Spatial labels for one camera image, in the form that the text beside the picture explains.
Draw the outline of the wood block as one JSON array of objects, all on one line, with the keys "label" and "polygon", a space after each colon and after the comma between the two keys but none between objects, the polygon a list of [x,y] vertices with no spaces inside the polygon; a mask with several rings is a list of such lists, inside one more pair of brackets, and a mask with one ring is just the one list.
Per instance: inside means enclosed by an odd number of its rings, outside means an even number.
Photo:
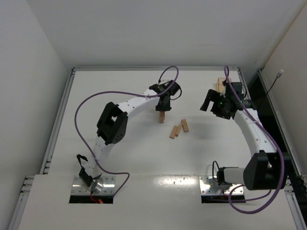
[{"label": "wood block", "polygon": [[176,137],[178,137],[178,136],[179,136],[179,134],[180,134],[180,132],[181,132],[182,128],[183,128],[183,124],[182,124],[182,123],[180,123],[180,124],[179,124],[179,126],[178,126],[178,128],[177,128],[177,131],[176,131],[176,133],[175,133],[175,136],[176,136]]},{"label": "wood block", "polygon": [[160,123],[160,124],[164,123],[164,120],[165,120],[164,117],[160,117],[160,118],[159,118],[159,123]]},{"label": "wood block", "polygon": [[181,123],[182,123],[183,131],[184,132],[189,132],[189,126],[188,126],[187,120],[186,119],[182,119]]},{"label": "wood block", "polygon": [[165,119],[165,111],[160,111],[160,112],[159,112],[159,117],[160,117],[161,119]]},{"label": "wood block", "polygon": [[176,137],[177,130],[178,126],[174,126],[169,136],[171,139],[174,139]]}]

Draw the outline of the clear amber plastic box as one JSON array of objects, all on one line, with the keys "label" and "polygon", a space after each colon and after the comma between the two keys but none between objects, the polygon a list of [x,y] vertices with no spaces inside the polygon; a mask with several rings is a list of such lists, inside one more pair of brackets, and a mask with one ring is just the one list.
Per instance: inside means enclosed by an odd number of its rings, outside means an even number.
[{"label": "clear amber plastic box", "polygon": [[225,90],[226,83],[227,83],[226,78],[218,78],[216,82],[216,90],[218,92],[223,92]]}]

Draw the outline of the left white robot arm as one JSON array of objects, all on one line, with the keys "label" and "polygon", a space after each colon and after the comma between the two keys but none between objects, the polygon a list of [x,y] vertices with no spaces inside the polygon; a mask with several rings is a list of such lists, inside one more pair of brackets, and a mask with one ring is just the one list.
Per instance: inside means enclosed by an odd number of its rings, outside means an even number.
[{"label": "left white robot arm", "polygon": [[[123,140],[130,119],[149,108],[154,108],[158,112],[170,111],[170,102],[173,100],[171,97],[177,92],[180,95],[182,94],[180,85],[175,80],[168,80],[150,86],[141,94],[119,91],[99,92],[89,96],[79,104],[74,115],[74,126],[93,159],[93,163],[88,163],[85,166],[81,161],[89,162],[87,157],[81,154],[77,155],[81,167],[79,177],[86,187],[92,186],[101,177],[102,172],[110,175],[127,175],[126,179],[129,179],[130,174],[128,172],[110,172],[104,169],[101,163],[102,159],[107,158],[115,144]],[[81,106],[89,99],[108,93],[132,95],[133,97],[121,103],[109,102],[105,105],[96,124],[95,147],[91,148],[78,128],[77,116]]]}]

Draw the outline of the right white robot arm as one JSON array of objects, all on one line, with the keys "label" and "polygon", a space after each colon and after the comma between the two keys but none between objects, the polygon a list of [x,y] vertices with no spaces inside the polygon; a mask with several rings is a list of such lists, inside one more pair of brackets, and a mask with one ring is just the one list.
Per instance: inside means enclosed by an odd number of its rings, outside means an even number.
[{"label": "right white robot arm", "polygon": [[280,190],[285,187],[291,158],[277,150],[258,117],[256,106],[251,99],[245,99],[242,83],[226,84],[223,92],[208,90],[200,110],[211,112],[217,117],[233,119],[239,126],[248,144],[251,159],[244,168],[221,167],[217,172],[217,183],[241,184],[248,190]]}]

